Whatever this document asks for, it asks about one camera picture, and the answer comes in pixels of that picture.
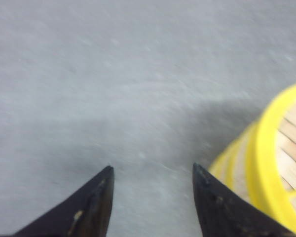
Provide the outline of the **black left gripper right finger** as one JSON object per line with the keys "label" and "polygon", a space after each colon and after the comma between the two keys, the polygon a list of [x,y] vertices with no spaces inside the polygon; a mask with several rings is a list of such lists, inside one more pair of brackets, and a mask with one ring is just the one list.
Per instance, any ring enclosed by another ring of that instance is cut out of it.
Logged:
{"label": "black left gripper right finger", "polygon": [[292,237],[293,232],[265,215],[193,164],[193,194],[204,237]]}

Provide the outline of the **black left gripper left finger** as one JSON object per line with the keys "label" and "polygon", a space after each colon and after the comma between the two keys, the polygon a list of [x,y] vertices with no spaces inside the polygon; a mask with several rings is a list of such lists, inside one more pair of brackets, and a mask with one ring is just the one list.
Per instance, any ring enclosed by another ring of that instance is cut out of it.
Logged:
{"label": "black left gripper left finger", "polygon": [[105,237],[114,190],[114,169],[107,166],[62,203],[32,221],[15,237]]}

